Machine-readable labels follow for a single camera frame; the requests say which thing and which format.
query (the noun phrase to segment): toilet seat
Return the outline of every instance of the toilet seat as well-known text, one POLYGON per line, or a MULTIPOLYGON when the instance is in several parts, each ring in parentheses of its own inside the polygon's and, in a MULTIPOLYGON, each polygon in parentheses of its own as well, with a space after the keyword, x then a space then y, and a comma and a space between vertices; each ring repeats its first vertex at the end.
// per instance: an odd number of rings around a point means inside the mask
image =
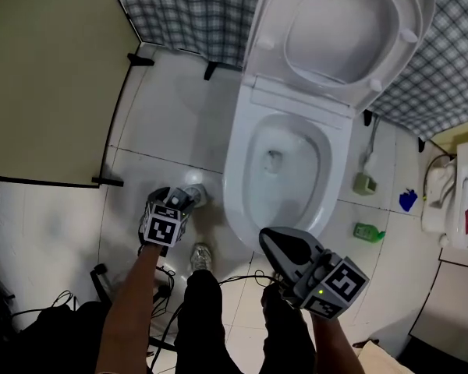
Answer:
POLYGON ((253 86, 259 76, 276 79, 342 102, 355 117, 407 65, 423 30, 417 0, 261 0, 246 49, 243 82, 253 86), (337 26, 339 21, 348 22, 337 26))
MULTIPOLYGON (((353 119, 400 74, 426 29, 417 0, 259 0, 223 177, 228 222, 246 245, 263 253, 258 232, 274 225, 319 236, 338 199, 353 119), (303 150, 314 148, 305 159, 315 155, 317 169, 282 176, 274 206, 271 193, 262 193, 267 214, 261 218, 258 197, 251 194, 271 182, 264 173, 272 170, 271 162, 264 163, 271 158, 263 152, 267 147, 274 154, 267 142, 273 131, 274 140, 291 145, 296 139, 303 150), (316 175, 306 201, 298 183, 302 176, 310 184, 308 171, 316 175), (285 191, 294 186, 298 204, 285 208, 285 191), (272 211, 282 215, 276 220, 272 211), (292 223, 284 223, 285 215, 292 223)), ((282 143, 282 153, 293 159, 282 143)))
POLYGON ((265 226, 255 223, 249 203, 246 203, 249 198, 249 190, 246 187, 246 161, 250 155, 254 134, 260 125, 274 117, 296 118, 301 122, 308 122, 309 127, 316 127, 327 140, 327 146, 319 146, 320 154, 326 151, 328 153, 327 160, 321 160, 322 172, 310 198, 309 205, 314 207, 314 210, 307 210, 306 217, 290 226, 306 230, 315 237, 322 232, 335 207, 352 133, 351 118, 315 108, 295 98, 277 96, 276 100, 276 104, 273 104, 271 93, 241 85, 223 176, 224 209, 229 225, 239 239, 260 254, 263 254, 263 251, 258 244, 258 233, 261 227, 265 226), (303 111, 307 115, 302 117, 294 112, 282 111, 280 108, 287 105, 288 101, 292 102, 295 111, 303 111))

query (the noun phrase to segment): shower curtain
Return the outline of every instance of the shower curtain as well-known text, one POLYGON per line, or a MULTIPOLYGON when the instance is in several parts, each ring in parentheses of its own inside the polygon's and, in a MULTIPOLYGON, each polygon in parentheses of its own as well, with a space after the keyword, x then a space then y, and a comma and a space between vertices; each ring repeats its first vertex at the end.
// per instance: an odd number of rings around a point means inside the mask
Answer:
MULTIPOLYGON (((144 41, 242 66, 257 0, 120 0, 144 41)), ((370 106, 422 140, 468 121, 468 0, 436 0, 418 52, 370 106)))

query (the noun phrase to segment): green bottle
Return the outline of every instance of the green bottle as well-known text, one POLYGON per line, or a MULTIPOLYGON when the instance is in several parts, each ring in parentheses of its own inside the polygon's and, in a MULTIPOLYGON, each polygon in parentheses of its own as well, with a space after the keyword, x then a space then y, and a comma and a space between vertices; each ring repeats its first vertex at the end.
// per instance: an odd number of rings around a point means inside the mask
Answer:
POLYGON ((384 231, 378 231, 378 229, 372 224, 357 223, 353 229, 353 236, 365 240, 368 242, 378 242, 385 236, 384 231))

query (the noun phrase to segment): sneaker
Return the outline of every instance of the sneaker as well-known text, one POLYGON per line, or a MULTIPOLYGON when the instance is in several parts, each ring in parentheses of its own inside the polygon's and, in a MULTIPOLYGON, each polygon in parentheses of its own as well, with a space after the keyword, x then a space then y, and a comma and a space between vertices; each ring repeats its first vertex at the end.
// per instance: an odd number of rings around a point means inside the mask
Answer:
POLYGON ((190 264, 193 267, 193 272, 196 270, 208 270, 211 272, 212 258, 210 247, 202 243, 195 244, 193 254, 190 257, 190 264))

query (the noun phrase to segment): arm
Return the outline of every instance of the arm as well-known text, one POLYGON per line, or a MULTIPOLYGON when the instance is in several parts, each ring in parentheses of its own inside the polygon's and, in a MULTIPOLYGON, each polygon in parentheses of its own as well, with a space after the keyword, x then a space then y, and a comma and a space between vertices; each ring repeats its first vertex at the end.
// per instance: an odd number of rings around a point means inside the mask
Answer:
POLYGON ((318 374, 364 374, 362 365, 343 333, 340 322, 312 315, 318 374))
POLYGON ((160 245, 148 245, 133 265, 102 331, 96 373, 146 374, 154 270, 160 245))

